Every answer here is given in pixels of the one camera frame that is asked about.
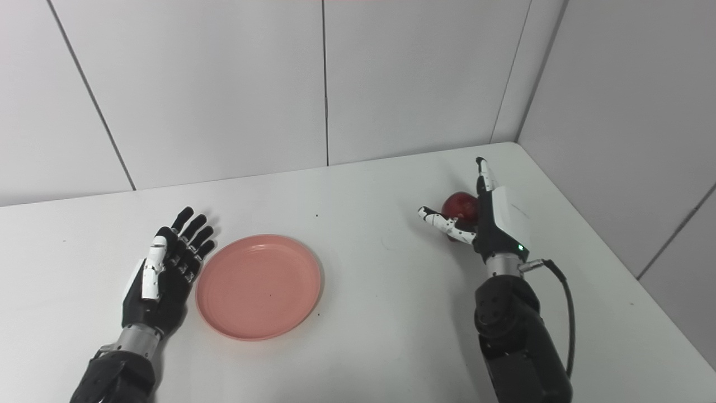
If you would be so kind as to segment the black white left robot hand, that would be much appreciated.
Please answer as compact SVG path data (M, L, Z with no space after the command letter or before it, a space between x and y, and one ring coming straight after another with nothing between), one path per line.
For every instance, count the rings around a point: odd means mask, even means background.
M122 327L150 327L161 338L177 330L204 260L215 248L213 235L208 218L192 207L158 230L123 300Z

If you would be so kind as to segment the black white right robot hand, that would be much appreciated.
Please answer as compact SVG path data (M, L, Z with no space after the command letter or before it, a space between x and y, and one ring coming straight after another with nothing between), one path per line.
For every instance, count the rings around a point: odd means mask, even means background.
M520 206L516 194L499 186L483 157L475 159L477 219L451 217L429 207L420 207L418 215L427 224L445 233L450 239L471 245L484 262L508 255L519 264L527 263L530 254L530 218Z

